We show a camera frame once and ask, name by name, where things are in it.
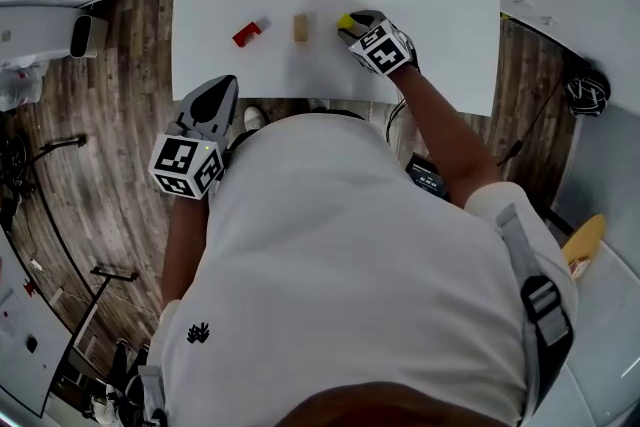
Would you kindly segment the black tripod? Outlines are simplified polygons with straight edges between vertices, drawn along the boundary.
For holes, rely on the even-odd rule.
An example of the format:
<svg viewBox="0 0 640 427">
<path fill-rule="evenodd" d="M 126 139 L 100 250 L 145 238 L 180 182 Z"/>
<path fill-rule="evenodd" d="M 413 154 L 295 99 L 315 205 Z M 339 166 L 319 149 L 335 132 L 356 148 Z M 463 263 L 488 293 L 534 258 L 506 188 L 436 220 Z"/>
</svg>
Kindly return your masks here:
<svg viewBox="0 0 640 427">
<path fill-rule="evenodd" d="M 40 152 L 37 155 L 31 157 L 28 161 L 25 162 L 25 166 L 28 167 L 33 165 L 36 161 L 40 160 L 41 158 L 45 157 L 46 155 L 48 155 L 49 153 L 52 153 L 57 149 L 64 148 L 64 147 L 81 148 L 86 143 L 87 143 L 87 136 L 85 134 L 81 134 L 79 137 L 74 139 L 68 139 L 68 140 L 63 140 L 59 142 L 48 142 L 40 148 Z"/>
</svg>

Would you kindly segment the pack of water bottles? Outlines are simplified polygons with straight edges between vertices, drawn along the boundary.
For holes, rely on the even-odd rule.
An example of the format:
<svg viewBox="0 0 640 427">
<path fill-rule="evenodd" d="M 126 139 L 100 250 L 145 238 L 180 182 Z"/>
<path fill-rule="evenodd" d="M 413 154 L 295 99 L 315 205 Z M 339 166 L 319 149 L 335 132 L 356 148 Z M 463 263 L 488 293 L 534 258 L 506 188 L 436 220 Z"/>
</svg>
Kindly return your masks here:
<svg viewBox="0 0 640 427">
<path fill-rule="evenodd" d="M 38 103 L 47 70 L 47 63 L 37 63 L 27 68 L 0 71 L 0 112 Z"/>
</svg>

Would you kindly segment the white cardboard box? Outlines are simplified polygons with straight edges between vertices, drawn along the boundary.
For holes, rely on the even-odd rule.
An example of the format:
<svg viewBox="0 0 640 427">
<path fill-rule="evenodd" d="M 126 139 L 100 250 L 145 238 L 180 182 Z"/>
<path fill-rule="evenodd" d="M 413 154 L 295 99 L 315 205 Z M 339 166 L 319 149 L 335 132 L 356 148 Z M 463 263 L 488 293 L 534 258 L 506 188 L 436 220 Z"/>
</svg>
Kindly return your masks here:
<svg viewBox="0 0 640 427">
<path fill-rule="evenodd" d="M 78 13 L 69 7 L 0 6 L 0 69 L 69 55 Z"/>
</svg>

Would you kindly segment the red block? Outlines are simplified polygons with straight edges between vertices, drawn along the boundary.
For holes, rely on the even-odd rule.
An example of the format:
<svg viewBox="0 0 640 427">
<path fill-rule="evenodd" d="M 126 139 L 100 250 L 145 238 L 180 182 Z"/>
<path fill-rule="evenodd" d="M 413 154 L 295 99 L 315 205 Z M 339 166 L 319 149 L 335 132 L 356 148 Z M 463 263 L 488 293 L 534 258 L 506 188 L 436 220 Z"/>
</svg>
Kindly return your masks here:
<svg viewBox="0 0 640 427">
<path fill-rule="evenodd" d="M 233 41 L 239 48 L 245 48 L 249 42 L 261 34 L 261 27 L 256 22 L 250 22 L 233 36 Z"/>
</svg>

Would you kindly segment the white side table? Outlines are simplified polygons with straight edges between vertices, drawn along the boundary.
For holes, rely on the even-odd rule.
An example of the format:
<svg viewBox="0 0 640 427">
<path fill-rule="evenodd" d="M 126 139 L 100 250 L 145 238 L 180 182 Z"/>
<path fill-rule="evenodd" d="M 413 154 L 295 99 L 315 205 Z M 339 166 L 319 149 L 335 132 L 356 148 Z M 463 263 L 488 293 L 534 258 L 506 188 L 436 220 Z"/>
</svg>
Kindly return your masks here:
<svg viewBox="0 0 640 427">
<path fill-rule="evenodd" d="M 26 293 L 26 280 L 32 278 L 0 228 L 0 391 L 40 418 L 71 333 L 39 290 Z M 34 353 L 26 348 L 29 335 L 38 341 Z"/>
</svg>

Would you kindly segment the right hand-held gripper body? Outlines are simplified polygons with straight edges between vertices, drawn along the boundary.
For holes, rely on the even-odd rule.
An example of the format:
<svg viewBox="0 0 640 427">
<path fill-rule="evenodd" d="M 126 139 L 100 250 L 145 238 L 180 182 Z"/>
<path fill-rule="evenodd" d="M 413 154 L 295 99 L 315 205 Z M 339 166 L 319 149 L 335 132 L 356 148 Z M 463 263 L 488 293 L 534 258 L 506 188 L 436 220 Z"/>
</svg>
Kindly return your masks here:
<svg viewBox="0 0 640 427">
<path fill-rule="evenodd" d="M 418 69 L 413 41 L 388 19 L 348 46 L 351 54 L 370 72 L 388 76 L 404 65 Z"/>
</svg>

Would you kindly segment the person's left white shoe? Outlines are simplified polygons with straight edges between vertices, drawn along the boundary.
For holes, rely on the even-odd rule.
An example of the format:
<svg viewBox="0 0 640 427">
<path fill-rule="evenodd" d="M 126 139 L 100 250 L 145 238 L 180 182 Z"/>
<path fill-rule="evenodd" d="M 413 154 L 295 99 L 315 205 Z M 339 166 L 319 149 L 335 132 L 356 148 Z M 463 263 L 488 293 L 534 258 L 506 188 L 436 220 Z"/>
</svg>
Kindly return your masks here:
<svg viewBox="0 0 640 427">
<path fill-rule="evenodd" d="M 264 128 L 268 122 L 265 115 L 257 106 L 249 106 L 245 109 L 243 123 L 246 132 L 253 132 Z"/>
</svg>

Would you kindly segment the person's white t-shirt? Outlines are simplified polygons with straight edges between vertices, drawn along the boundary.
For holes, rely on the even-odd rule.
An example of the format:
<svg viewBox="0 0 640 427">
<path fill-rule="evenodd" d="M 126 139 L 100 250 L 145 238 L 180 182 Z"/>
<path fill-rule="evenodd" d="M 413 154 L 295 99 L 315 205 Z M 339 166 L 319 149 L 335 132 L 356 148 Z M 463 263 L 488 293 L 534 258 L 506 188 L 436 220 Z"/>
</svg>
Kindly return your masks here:
<svg viewBox="0 0 640 427">
<path fill-rule="evenodd" d="M 163 311 L 148 361 L 168 427 L 272 427 L 336 387 L 392 383 L 509 426 L 525 410 L 518 263 L 552 287 L 545 327 L 577 291 L 523 189 L 461 205 L 416 186 L 368 122 L 289 117 L 235 150 L 210 199 L 193 283 Z"/>
</svg>

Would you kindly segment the person's right forearm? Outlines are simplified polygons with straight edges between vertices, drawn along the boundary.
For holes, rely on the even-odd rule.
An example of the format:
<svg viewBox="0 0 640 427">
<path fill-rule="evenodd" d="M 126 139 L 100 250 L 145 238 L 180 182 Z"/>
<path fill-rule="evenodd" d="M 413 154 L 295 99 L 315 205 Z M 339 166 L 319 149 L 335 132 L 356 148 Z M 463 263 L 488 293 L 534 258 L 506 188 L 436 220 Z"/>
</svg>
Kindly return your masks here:
<svg viewBox="0 0 640 427">
<path fill-rule="evenodd" d="M 477 190 L 501 181 L 496 161 L 482 139 L 414 66 L 405 65 L 389 78 L 404 96 L 455 205 L 464 207 Z"/>
</svg>

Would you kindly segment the black round device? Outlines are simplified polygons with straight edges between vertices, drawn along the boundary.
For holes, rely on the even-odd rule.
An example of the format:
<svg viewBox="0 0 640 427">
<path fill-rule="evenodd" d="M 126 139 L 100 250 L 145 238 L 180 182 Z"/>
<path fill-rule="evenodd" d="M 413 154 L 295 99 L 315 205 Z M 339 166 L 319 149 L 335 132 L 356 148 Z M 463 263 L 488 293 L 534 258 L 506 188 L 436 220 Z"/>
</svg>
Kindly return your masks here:
<svg viewBox="0 0 640 427">
<path fill-rule="evenodd" d="M 29 143 L 25 136 L 14 135 L 0 147 L 0 185 L 14 196 L 20 194 L 29 160 Z"/>
</svg>

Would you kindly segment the white space heater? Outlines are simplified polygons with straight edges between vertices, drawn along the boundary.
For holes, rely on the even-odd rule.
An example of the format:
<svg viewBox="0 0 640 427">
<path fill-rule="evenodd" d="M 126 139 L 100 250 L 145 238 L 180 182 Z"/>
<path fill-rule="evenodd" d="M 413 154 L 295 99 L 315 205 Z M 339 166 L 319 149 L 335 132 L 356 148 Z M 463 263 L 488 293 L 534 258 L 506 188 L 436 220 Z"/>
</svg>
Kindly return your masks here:
<svg viewBox="0 0 640 427">
<path fill-rule="evenodd" d="M 88 14 L 76 18 L 70 44 L 70 56 L 76 59 L 96 58 L 104 49 L 109 30 L 107 20 Z"/>
</svg>

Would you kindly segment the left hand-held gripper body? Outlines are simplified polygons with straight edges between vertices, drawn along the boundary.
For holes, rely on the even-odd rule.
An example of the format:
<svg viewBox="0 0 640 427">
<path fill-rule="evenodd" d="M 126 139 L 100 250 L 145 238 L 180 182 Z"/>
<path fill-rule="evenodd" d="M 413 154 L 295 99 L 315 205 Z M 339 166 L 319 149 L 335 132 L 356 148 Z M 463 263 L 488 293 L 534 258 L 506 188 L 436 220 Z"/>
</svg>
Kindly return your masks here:
<svg viewBox="0 0 640 427">
<path fill-rule="evenodd" d="M 202 199 L 225 169 L 227 132 L 205 133 L 171 122 L 157 137 L 148 168 L 159 188 L 167 194 Z"/>
</svg>

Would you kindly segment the person's left forearm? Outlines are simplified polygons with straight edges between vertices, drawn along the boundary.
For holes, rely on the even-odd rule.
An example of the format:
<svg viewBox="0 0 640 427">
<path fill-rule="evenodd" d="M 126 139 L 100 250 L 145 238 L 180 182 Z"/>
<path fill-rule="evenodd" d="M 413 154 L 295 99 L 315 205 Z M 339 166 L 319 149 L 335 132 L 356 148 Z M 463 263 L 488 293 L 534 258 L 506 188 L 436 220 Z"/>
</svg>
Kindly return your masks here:
<svg viewBox="0 0 640 427">
<path fill-rule="evenodd" d="M 206 248 L 209 202 L 176 197 L 160 281 L 163 307 L 183 298 L 191 286 Z"/>
</svg>

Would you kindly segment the black recorder box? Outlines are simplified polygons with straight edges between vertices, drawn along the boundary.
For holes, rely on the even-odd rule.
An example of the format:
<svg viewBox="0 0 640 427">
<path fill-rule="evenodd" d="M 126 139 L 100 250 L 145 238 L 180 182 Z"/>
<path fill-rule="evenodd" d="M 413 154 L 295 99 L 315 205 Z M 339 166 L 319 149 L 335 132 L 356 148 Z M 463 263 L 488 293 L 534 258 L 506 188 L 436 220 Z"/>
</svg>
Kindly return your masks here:
<svg viewBox="0 0 640 427">
<path fill-rule="evenodd" d="M 444 201 L 451 201 L 449 191 L 436 166 L 427 158 L 413 153 L 405 171 L 413 183 L 422 190 Z"/>
</svg>

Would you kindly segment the black light stand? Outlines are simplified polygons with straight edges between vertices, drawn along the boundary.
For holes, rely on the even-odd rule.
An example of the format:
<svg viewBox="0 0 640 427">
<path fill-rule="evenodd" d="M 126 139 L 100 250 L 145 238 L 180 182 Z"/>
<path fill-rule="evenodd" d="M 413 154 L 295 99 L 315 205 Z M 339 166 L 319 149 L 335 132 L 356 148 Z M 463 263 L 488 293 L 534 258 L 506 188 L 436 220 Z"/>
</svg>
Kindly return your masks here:
<svg viewBox="0 0 640 427">
<path fill-rule="evenodd" d="M 92 292 L 92 299 L 89 303 L 89 305 L 87 306 L 77 328 L 72 332 L 71 334 L 71 338 L 61 356 L 60 362 L 58 364 L 58 367 L 56 369 L 57 373 L 61 373 L 62 372 L 62 368 L 64 367 L 64 365 L 68 362 L 69 360 L 69 356 L 72 352 L 72 350 L 76 347 L 77 342 L 82 338 L 82 336 L 84 335 L 84 332 L 86 331 L 86 328 L 88 326 L 88 324 L 90 323 L 91 319 L 93 318 L 93 316 L 95 315 L 95 311 L 97 310 L 97 306 L 98 306 L 98 302 L 101 298 L 101 296 L 103 295 L 103 293 L 106 291 L 108 285 L 112 282 L 112 281 L 120 281 L 120 282 L 125 282 L 125 283 L 133 283 L 135 282 L 139 275 L 137 272 L 132 271 L 129 274 L 118 274 L 115 272 L 111 272 L 108 271 L 106 268 L 103 268 L 101 266 L 96 266 L 94 267 L 90 273 L 94 276 L 98 276 L 103 278 L 103 282 L 100 284 L 98 290 L 96 292 Z"/>
</svg>

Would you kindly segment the round yellow table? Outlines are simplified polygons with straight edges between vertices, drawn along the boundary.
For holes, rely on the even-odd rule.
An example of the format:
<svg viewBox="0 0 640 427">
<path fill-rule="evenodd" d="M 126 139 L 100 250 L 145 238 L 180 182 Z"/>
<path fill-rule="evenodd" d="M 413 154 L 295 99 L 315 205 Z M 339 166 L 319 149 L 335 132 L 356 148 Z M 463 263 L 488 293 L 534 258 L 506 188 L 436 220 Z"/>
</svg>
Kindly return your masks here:
<svg viewBox="0 0 640 427">
<path fill-rule="evenodd" d="M 562 253 L 574 280 L 584 273 L 597 256 L 605 230 L 605 216 L 596 214 L 580 226 L 562 247 Z"/>
</svg>

